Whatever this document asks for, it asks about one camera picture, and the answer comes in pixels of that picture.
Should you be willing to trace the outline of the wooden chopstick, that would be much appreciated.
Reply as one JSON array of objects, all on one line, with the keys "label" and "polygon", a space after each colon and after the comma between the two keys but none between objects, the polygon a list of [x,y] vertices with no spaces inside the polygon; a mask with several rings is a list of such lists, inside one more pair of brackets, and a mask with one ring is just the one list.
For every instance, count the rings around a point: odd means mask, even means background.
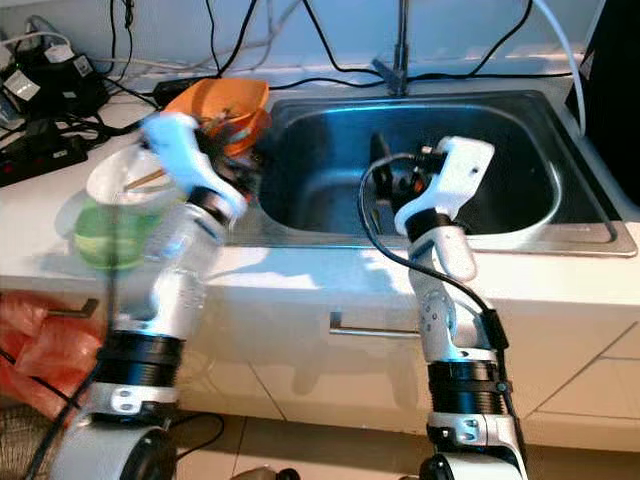
[{"label": "wooden chopstick", "polygon": [[131,180],[131,182],[125,183],[123,189],[124,191],[133,191],[133,189],[138,189],[142,186],[146,186],[146,184],[152,182],[152,180],[164,178],[165,175],[166,173],[163,169],[157,169],[155,170],[155,172],[142,175],[141,178],[133,179]]}]

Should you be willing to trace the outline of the white bowl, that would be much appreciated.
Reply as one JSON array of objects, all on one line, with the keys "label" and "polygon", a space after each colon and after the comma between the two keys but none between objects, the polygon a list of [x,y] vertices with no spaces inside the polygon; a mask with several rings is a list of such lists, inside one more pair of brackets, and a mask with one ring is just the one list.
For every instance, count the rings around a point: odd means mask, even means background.
[{"label": "white bowl", "polygon": [[163,169],[156,155],[147,148],[138,145],[120,148],[92,170],[87,179],[86,192],[99,204],[164,210],[182,200],[179,189],[164,174],[137,188],[125,188],[155,172],[163,173]]}]

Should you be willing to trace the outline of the green plate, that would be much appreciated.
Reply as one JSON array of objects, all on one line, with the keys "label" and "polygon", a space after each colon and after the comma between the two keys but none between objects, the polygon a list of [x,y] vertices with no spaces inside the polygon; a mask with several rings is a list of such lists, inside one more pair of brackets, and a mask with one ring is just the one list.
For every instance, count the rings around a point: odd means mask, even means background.
[{"label": "green plate", "polygon": [[74,247],[91,268],[133,268],[141,260],[147,238],[179,202],[174,197],[160,198],[157,204],[108,206],[87,198],[74,221]]}]

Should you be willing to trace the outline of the white kitchen cabinet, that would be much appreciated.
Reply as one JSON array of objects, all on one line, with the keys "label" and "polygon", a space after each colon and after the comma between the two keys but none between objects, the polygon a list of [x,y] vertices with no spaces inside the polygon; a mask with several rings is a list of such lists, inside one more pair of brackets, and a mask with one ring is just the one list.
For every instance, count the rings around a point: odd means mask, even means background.
[{"label": "white kitchen cabinet", "polygon": [[[602,357],[640,328],[640,257],[483,253],[475,291],[493,302],[527,442],[640,452],[637,378],[602,379]],[[189,410],[420,434],[430,410],[419,339],[332,335],[343,324],[415,330],[407,271],[371,250],[227,247],[189,340]]]}]

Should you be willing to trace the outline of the stainless steel sink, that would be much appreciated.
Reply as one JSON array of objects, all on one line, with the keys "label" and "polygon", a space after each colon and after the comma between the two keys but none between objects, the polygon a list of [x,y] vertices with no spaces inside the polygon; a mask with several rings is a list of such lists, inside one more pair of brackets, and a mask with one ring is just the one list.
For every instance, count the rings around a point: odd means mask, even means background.
[{"label": "stainless steel sink", "polygon": [[534,90],[407,99],[276,102],[259,143],[265,170],[230,241],[238,246],[364,248],[358,179],[379,134],[393,154],[447,136],[493,145],[483,183],[462,207],[472,250],[632,257],[634,238],[547,96]]}]

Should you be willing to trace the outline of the orange bowl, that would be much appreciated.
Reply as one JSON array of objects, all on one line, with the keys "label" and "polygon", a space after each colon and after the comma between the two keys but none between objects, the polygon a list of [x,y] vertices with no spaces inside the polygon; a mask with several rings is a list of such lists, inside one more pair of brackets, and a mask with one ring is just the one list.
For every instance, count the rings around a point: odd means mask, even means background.
[{"label": "orange bowl", "polygon": [[265,109],[269,97],[270,88],[262,79],[206,78],[179,93],[163,111],[192,116],[201,124],[223,120],[246,134],[257,134],[271,124]]}]

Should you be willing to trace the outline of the small black power adapter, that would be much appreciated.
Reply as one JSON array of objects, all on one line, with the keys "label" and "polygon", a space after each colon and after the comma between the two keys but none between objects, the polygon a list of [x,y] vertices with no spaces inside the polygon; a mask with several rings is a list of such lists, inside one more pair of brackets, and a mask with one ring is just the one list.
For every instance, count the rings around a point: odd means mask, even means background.
[{"label": "small black power adapter", "polygon": [[191,79],[168,79],[168,81],[156,83],[151,95],[156,102],[168,105],[169,102],[172,102],[180,93],[188,90],[191,84]]}]

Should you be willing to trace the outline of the large black power adapter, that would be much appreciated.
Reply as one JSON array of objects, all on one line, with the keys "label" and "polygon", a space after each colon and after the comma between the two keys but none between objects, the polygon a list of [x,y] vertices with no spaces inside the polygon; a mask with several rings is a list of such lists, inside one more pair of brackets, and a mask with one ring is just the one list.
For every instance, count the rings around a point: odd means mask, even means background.
[{"label": "large black power adapter", "polygon": [[90,116],[108,101],[102,74],[67,44],[19,46],[0,76],[5,95],[27,116]]}]

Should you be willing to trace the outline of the black power strip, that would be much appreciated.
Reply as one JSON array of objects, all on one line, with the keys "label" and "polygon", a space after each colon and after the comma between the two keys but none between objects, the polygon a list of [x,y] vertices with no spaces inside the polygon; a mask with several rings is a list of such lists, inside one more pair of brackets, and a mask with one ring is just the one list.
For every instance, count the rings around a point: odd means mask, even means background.
[{"label": "black power strip", "polygon": [[0,154],[0,186],[12,186],[83,163],[87,148],[81,136],[51,133],[19,138],[1,147]]}]

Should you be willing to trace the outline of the red plastic bag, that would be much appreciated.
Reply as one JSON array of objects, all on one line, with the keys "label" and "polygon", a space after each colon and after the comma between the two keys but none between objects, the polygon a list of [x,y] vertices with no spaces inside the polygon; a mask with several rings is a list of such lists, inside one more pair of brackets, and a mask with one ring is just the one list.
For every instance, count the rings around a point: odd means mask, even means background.
[{"label": "red plastic bag", "polygon": [[105,334],[104,315],[52,314],[65,307],[47,294],[0,294],[0,346],[13,357],[1,361],[1,393],[50,420],[90,372]]}]

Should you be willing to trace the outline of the grey robot foot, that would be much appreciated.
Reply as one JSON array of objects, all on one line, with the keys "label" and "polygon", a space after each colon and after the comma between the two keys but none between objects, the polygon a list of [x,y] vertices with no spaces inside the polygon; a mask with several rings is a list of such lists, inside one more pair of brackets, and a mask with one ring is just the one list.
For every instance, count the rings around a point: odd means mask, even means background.
[{"label": "grey robot foot", "polygon": [[300,472],[294,468],[271,468],[259,466],[230,477],[229,480],[302,480]]}]

